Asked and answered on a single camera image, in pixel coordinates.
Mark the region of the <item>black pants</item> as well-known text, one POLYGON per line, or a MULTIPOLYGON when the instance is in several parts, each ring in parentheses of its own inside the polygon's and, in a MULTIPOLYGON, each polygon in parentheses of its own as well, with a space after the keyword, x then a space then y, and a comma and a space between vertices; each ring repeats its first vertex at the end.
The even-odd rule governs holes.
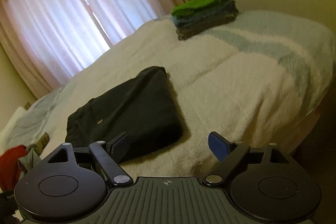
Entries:
POLYGON ((183 134, 167 73, 148 67, 130 80, 92 98, 68 117, 65 140, 74 147, 109 143, 126 133, 126 152, 118 162, 165 148, 183 134))

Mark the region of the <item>white quilted bedspread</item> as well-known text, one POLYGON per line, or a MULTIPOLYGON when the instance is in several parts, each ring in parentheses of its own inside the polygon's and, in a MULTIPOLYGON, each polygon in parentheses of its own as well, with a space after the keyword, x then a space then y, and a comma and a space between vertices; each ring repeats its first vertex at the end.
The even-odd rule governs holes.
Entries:
POLYGON ((276 60, 200 34, 180 41, 171 17, 164 16, 141 26, 66 84, 45 126, 51 140, 43 155, 64 142, 70 114, 151 66, 169 74, 185 132, 175 145, 124 163, 133 177, 204 176, 217 163, 207 145, 212 131, 252 147, 277 143, 293 151, 303 141, 297 126, 318 107, 301 111, 294 78, 276 60))

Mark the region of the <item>olive green garment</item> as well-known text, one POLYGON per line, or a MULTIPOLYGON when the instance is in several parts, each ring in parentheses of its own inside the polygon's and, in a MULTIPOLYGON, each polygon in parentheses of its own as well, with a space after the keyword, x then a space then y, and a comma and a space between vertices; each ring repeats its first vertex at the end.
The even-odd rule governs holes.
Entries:
POLYGON ((49 141, 50 136, 47 132, 45 132, 36 143, 27 147, 27 151, 30 152, 33 150, 38 156, 40 156, 45 147, 48 145, 49 141))

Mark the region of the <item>red garment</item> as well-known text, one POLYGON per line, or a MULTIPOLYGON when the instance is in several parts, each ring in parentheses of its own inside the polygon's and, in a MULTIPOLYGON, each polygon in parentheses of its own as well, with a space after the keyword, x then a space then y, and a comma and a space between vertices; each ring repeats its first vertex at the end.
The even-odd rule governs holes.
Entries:
POLYGON ((13 190, 19 181, 21 169, 18 159, 28 154, 26 146, 19 145, 8 149, 0 158, 0 185, 3 192, 13 190))

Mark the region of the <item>grey folded garment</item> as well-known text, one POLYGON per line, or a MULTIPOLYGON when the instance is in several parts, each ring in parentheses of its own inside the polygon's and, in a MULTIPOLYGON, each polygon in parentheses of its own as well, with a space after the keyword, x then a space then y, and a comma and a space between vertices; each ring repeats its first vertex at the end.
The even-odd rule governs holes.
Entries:
MULTIPOLYGON (((195 16, 200 17, 203 15, 212 15, 212 14, 219 14, 219 13, 232 13, 235 14, 236 16, 239 14, 238 9, 236 8, 235 1, 234 0, 229 0, 226 3, 219 5, 217 7, 209 8, 206 10, 203 10, 201 12, 197 12, 195 15, 189 17, 193 18, 195 16)), ((192 36, 195 36, 197 34, 200 34, 201 32, 208 30, 212 27, 219 26, 221 24, 227 24, 233 21, 229 20, 218 20, 214 22, 209 22, 209 21, 203 21, 195 24, 191 24, 188 26, 183 26, 183 27, 176 27, 176 34, 179 40, 187 40, 191 38, 192 36)))

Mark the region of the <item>light blue striped blanket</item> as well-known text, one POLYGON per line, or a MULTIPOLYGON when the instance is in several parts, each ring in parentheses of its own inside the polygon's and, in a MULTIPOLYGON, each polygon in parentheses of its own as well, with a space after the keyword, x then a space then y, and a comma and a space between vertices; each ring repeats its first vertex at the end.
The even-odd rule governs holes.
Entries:
POLYGON ((304 113, 321 103, 335 78, 335 33, 309 19, 275 11, 246 11, 200 36, 276 60, 294 78, 304 113))

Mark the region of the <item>blue folded garment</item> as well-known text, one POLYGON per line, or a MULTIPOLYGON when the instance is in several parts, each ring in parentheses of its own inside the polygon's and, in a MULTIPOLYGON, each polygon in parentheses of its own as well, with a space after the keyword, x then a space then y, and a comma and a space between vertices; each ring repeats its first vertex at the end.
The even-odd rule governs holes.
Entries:
POLYGON ((191 24, 203 22, 204 20, 209 21, 209 22, 214 22, 214 21, 218 21, 218 20, 233 21, 233 20, 235 20, 235 18, 236 18, 236 15, 232 14, 232 13, 219 13, 219 14, 212 14, 212 15, 203 15, 203 16, 200 16, 200 17, 195 16, 195 17, 189 18, 189 19, 185 19, 185 18, 178 19, 175 16, 172 17, 173 22, 174 22, 176 27, 188 26, 188 25, 191 25, 191 24))

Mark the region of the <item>pink sheer curtain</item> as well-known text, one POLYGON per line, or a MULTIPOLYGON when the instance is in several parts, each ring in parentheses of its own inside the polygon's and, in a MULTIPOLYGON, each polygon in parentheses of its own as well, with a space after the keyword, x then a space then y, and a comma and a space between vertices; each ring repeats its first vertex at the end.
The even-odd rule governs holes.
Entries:
POLYGON ((189 0, 1 0, 1 46, 37 98, 189 0))

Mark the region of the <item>green knitted folded garment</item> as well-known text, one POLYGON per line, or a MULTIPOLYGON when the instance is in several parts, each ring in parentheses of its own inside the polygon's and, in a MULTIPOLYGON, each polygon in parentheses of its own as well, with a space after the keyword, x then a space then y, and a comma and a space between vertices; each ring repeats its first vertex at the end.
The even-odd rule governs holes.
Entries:
POLYGON ((179 18, 187 18, 196 14, 197 12, 222 5, 229 0, 190 0, 181 5, 175 6, 171 15, 179 18))

